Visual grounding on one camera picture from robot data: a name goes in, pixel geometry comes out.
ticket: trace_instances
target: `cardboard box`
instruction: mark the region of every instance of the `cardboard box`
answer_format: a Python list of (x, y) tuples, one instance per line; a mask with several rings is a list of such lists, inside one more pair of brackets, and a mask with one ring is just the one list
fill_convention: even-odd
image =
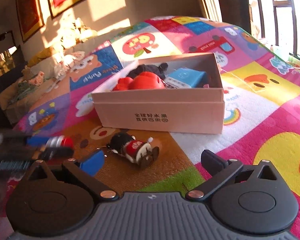
[[(167, 74), (187, 67), (207, 72), (210, 88), (111, 91), (119, 78), (140, 64), (168, 63)], [(225, 103), (213, 53), (136, 60), (92, 92), (94, 107), (105, 127), (219, 134)]]

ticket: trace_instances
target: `metal screw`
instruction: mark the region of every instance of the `metal screw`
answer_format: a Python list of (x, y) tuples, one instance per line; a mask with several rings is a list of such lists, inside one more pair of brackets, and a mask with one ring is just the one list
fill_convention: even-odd
[(113, 190), (104, 190), (100, 193), (103, 198), (114, 198), (117, 194)]
[(188, 196), (191, 198), (202, 198), (204, 193), (200, 190), (191, 190), (188, 192)]

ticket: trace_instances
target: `yellow square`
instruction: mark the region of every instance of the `yellow square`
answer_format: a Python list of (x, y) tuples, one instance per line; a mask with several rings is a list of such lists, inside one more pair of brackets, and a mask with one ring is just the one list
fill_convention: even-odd
[(224, 73), (222, 80), (254, 92), (281, 106), (300, 95), (300, 87), (252, 62), (239, 69)]
[(180, 24), (187, 24), (187, 23), (193, 23), (193, 22), (199, 22), (199, 18), (193, 18), (193, 17), (188, 17), (188, 16), (181, 16), (181, 17), (176, 17), (172, 19), (173, 21), (180, 23)]

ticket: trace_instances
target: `ribbed gray surface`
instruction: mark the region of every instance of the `ribbed gray surface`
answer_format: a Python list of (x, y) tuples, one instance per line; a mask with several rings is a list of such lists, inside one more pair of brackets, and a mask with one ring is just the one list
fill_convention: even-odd
[[(12, 240), (43, 239), (13, 234)], [(125, 193), (115, 203), (103, 203), (83, 227), (47, 240), (296, 240), (290, 233), (252, 237), (217, 223), (200, 203), (180, 193)]]

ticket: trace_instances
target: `keychain figurine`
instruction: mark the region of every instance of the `keychain figurine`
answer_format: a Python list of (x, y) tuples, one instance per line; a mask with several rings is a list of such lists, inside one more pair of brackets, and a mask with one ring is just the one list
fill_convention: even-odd
[(159, 155), (159, 147), (152, 148), (150, 142), (136, 140), (132, 135), (125, 132), (116, 133), (106, 145), (107, 149), (122, 157), (127, 158), (131, 163), (138, 164), (141, 168), (149, 167)]

